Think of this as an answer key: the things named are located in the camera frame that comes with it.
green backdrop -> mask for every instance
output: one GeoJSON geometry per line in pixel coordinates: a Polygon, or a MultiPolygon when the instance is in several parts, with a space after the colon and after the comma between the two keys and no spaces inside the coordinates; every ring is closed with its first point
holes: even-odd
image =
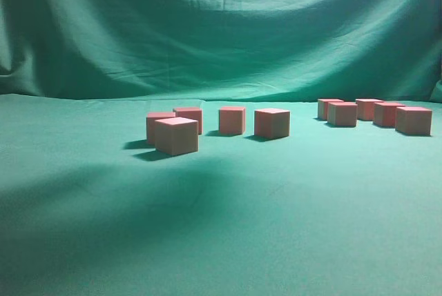
{"type": "Polygon", "coordinates": [[[441,0],[0,0],[0,93],[442,101],[441,0]]]}

green tablecloth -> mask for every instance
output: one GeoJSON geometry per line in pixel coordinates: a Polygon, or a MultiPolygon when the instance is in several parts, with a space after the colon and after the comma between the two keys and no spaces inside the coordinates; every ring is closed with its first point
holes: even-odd
{"type": "Polygon", "coordinates": [[[0,290],[20,295],[440,295],[442,105],[431,137],[315,103],[0,96],[0,290]],[[146,147],[149,111],[204,110],[200,151],[146,147]],[[291,111],[257,141],[253,110],[291,111]]]}

block face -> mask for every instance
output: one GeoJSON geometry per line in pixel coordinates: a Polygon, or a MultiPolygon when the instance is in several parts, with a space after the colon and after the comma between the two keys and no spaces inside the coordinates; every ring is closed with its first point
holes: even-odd
{"type": "Polygon", "coordinates": [[[255,110],[255,136],[277,139],[290,135],[290,111],[275,108],[255,110]]]}
{"type": "Polygon", "coordinates": [[[155,144],[155,121],[174,118],[174,112],[150,112],[146,117],[146,138],[147,143],[155,144]]]}
{"type": "Polygon", "coordinates": [[[226,135],[244,134],[246,124],[246,108],[224,106],[219,110],[219,132],[226,135]]]}
{"type": "Polygon", "coordinates": [[[357,99],[358,119],[372,121],[374,118],[374,104],[383,103],[380,99],[357,99]]]}
{"type": "Polygon", "coordinates": [[[334,126],[356,127],[358,106],[351,102],[329,103],[327,123],[334,126]]]}
{"type": "Polygon", "coordinates": [[[155,122],[155,148],[170,155],[198,151],[198,122],[176,117],[155,122]]]}
{"type": "Polygon", "coordinates": [[[432,111],[427,108],[396,109],[395,129],[406,135],[431,135],[432,111]]]}
{"type": "Polygon", "coordinates": [[[327,120],[329,103],[341,102],[342,99],[318,99],[318,119],[327,120]]]}
{"type": "Polygon", "coordinates": [[[202,110],[196,107],[174,108],[177,117],[183,117],[198,121],[198,134],[202,134],[202,110]]]}
{"type": "Polygon", "coordinates": [[[380,127],[395,127],[396,109],[405,105],[394,102],[383,102],[374,104],[373,124],[380,127]]]}
{"type": "Polygon", "coordinates": [[[271,138],[271,114],[255,110],[255,136],[271,138]]]}

cube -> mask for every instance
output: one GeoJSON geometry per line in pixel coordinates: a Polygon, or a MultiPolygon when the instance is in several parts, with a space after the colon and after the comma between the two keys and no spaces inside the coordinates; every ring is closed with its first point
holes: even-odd
{"type": "Polygon", "coordinates": [[[219,110],[219,132],[226,135],[241,135],[246,130],[246,108],[224,106],[219,110]]]}
{"type": "Polygon", "coordinates": [[[155,149],[173,156],[198,151],[198,121],[181,117],[155,121],[155,149]]]}
{"type": "Polygon", "coordinates": [[[373,124],[380,127],[394,127],[396,123],[396,109],[405,105],[393,101],[384,101],[374,104],[373,124]]]}
{"type": "Polygon", "coordinates": [[[289,136],[290,111],[279,108],[255,110],[255,136],[277,139],[289,136]]]}
{"type": "Polygon", "coordinates": [[[148,144],[155,144],[155,121],[175,118],[174,112],[150,112],[146,117],[146,138],[148,144]]]}
{"type": "Polygon", "coordinates": [[[343,101],[342,99],[318,99],[318,119],[327,120],[329,103],[343,101]]]}
{"type": "Polygon", "coordinates": [[[432,111],[427,108],[396,109],[396,130],[406,135],[430,136],[432,111]]]}
{"type": "Polygon", "coordinates": [[[374,103],[382,103],[380,99],[357,99],[358,119],[364,121],[373,121],[374,103]]]}
{"type": "Polygon", "coordinates": [[[358,104],[345,101],[329,103],[327,123],[340,127],[356,127],[358,104]]]}
{"type": "Polygon", "coordinates": [[[202,134],[202,110],[200,108],[174,108],[177,117],[198,121],[198,134],[202,134]]]}

wooden block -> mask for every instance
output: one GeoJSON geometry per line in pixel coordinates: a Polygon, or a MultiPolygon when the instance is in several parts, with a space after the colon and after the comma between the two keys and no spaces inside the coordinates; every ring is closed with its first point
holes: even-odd
{"type": "Polygon", "coordinates": [[[396,109],[396,130],[407,135],[430,136],[432,111],[427,108],[396,109]]]}
{"type": "Polygon", "coordinates": [[[329,103],[327,123],[340,127],[356,127],[358,104],[346,102],[329,103]]]}
{"type": "Polygon", "coordinates": [[[198,122],[181,117],[155,121],[155,149],[173,156],[198,151],[198,122]]]}
{"type": "Polygon", "coordinates": [[[393,101],[374,104],[373,124],[380,127],[394,127],[396,124],[396,109],[405,105],[393,101]]]}
{"type": "Polygon", "coordinates": [[[202,110],[200,108],[174,108],[177,117],[198,121],[198,134],[202,134],[202,110]]]}
{"type": "Polygon", "coordinates": [[[255,136],[277,139],[289,136],[290,111],[279,108],[255,110],[255,136]]]}
{"type": "Polygon", "coordinates": [[[372,121],[374,116],[374,103],[382,103],[380,99],[357,99],[358,119],[372,121]]]}
{"type": "Polygon", "coordinates": [[[224,106],[219,110],[219,132],[226,135],[241,135],[246,130],[246,108],[224,106]]]}
{"type": "Polygon", "coordinates": [[[146,138],[148,144],[155,144],[155,120],[175,118],[174,112],[150,112],[146,117],[146,138]]]}
{"type": "Polygon", "coordinates": [[[318,99],[318,119],[327,120],[329,103],[343,101],[342,99],[318,99]]]}

